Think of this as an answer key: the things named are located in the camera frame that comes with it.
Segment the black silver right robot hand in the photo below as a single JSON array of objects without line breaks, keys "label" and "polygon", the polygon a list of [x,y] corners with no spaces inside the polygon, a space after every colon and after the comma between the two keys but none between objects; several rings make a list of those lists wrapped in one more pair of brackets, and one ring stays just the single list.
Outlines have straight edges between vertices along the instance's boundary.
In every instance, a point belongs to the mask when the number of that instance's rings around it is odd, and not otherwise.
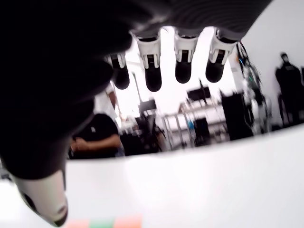
[{"label": "black silver right robot hand", "polygon": [[175,29],[176,79],[186,83],[195,41],[215,33],[206,78],[218,82],[267,0],[3,0],[0,3],[0,160],[25,204],[54,227],[68,215],[65,166],[72,135],[93,115],[135,38],[146,85],[161,87],[160,34]]}]

